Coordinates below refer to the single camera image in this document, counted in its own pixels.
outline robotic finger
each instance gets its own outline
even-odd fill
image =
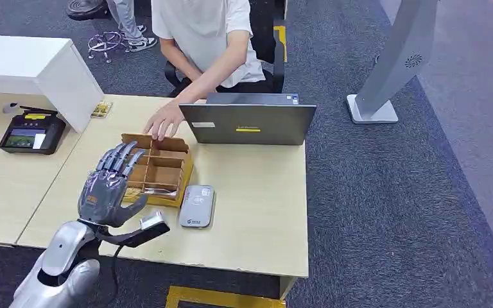
[[[116,160],[114,163],[114,166],[112,166],[112,170],[116,172],[120,172],[120,169],[122,168],[122,164],[124,163],[124,160],[126,160],[127,155],[131,152],[131,150],[137,145],[137,141],[133,140],[130,142],[127,146],[123,148],[123,150],[120,152],[120,157]]]
[[[100,171],[103,169],[103,166],[105,165],[105,162],[107,161],[108,156],[112,153],[112,149],[108,150],[103,157],[99,160],[99,163],[97,164],[97,167],[95,168],[96,171]]]
[[[124,167],[124,171],[122,171],[122,175],[124,177],[127,178],[131,174],[131,171],[133,171],[133,165],[137,163],[137,161],[143,154],[144,154],[144,150],[139,150],[133,155],[133,157],[129,160],[127,165]]]
[[[105,161],[105,165],[103,166],[103,169],[110,170],[112,167],[112,163],[116,156],[118,155],[118,152],[125,146],[125,143],[118,144],[114,150],[112,150],[112,153],[107,157],[107,160]]]

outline light wooden desk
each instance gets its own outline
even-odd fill
[[[0,141],[14,116],[4,114],[3,105],[11,102],[51,107],[43,96],[0,94]],[[0,244],[16,243],[79,136],[68,130],[58,151],[49,156],[10,154],[0,149]]]
[[[65,221],[78,217],[84,181],[102,154],[120,143],[121,133],[140,132],[168,99],[106,95],[114,106],[106,119],[93,119],[57,176],[18,244],[45,247]],[[214,186],[216,203],[207,229],[182,228],[177,209],[147,206],[113,234],[139,228],[139,218],[158,208],[171,231],[121,257],[186,266],[277,275],[284,298],[297,277],[308,276],[306,170],[303,146],[198,144],[186,123],[177,137],[191,147],[190,184]],[[103,244],[112,255],[115,246]]]

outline white sticker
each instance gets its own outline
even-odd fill
[[[40,149],[42,146],[42,141],[44,141],[44,138],[46,138],[45,133],[36,133],[35,134],[35,141],[33,141],[33,149]]]
[[[213,122],[192,122],[195,128],[214,128]]]

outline black cable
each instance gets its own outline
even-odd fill
[[[124,245],[118,246],[116,251],[114,252],[114,255],[112,256],[112,265],[110,266],[110,269],[112,270],[112,280],[114,281],[114,294],[112,295],[112,298],[107,302],[106,305],[102,307],[108,307],[112,302],[116,300],[116,297],[118,296],[118,289],[119,289],[119,284],[118,284],[118,276],[116,275],[116,259],[118,259],[118,254],[120,253],[120,250],[124,248]]]

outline power bank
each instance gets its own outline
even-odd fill
[[[178,222],[183,227],[205,228],[211,223],[214,189],[208,185],[186,187]]]

